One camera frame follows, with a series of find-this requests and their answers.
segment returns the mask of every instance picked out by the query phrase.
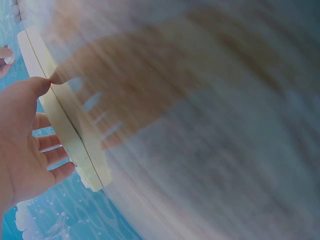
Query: blurred wooden surface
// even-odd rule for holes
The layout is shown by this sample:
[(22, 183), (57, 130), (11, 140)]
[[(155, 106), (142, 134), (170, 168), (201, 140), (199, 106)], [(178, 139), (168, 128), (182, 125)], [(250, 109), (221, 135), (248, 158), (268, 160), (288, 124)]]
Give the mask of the blurred wooden surface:
[(319, 239), (318, 5), (56, 2), (52, 79), (77, 82), (142, 236)]

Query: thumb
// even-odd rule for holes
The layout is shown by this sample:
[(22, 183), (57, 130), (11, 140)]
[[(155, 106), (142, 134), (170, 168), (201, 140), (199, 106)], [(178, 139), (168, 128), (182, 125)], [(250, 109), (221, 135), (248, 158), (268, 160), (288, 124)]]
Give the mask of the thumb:
[(5, 59), (14, 54), (14, 52), (7, 47), (0, 47), (0, 59)]
[(40, 96), (48, 92), (51, 82), (49, 79), (42, 77), (31, 77), (25, 80), (24, 84), (33, 91), (35, 97), (38, 99)]

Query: hand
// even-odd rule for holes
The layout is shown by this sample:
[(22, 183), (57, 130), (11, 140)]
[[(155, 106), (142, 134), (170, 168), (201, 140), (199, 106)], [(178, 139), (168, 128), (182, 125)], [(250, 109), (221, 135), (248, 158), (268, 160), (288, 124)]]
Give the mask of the hand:
[(32, 199), (62, 182), (74, 171), (68, 162), (48, 171), (48, 167), (68, 157), (56, 135), (34, 137), (33, 130), (50, 122), (37, 113), (37, 98), (50, 88), (40, 77), (18, 81), (0, 92), (0, 213), (20, 201)]
[[(7, 44), (4, 45), (3, 47), (0, 47), (0, 60), (1, 60), (1, 62), (4, 62), (4, 59), (7, 58), (7, 57), (12, 56), (12, 54), (14, 54), (14, 53), (12, 52), (11, 49), (8, 48)], [(11, 69), (13, 64), (10, 64), (10, 65), (1, 64), (0, 65), (0, 79), (5, 77), (8, 74), (8, 72)]]

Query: wooden board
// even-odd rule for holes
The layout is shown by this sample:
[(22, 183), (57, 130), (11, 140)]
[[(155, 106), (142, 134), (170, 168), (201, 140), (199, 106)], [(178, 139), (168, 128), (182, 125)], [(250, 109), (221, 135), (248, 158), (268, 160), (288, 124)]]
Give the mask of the wooden board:
[[(27, 28), (17, 35), (17, 39), (29, 76), (49, 78), (57, 64), (37, 28)], [(83, 114), (70, 87), (67, 84), (52, 85), (39, 100), (81, 179), (93, 191), (99, 191), (110, 183), (99, 136)]]

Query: blue wallpaper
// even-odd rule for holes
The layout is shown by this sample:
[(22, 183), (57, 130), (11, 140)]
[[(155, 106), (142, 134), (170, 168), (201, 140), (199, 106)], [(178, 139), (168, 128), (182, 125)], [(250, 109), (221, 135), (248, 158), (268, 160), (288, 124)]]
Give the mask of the blue wallpaper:
[[(16, 38), (22, 29), (13, 21), (10, 0), (0, 0), (0, 45), (8, 44), (16, 56), (8, 75), (0, 79), (0, 90), (29, 77)], [(38, 111), (43, 112), (40, 104)], [(45, 128), (34, 135), (53, 132)], [(4, 240), (141, 239), (105, 193), (86, 189), (76, 172), (43, 195), (12, 208), (4, 216), (2, 232)]]

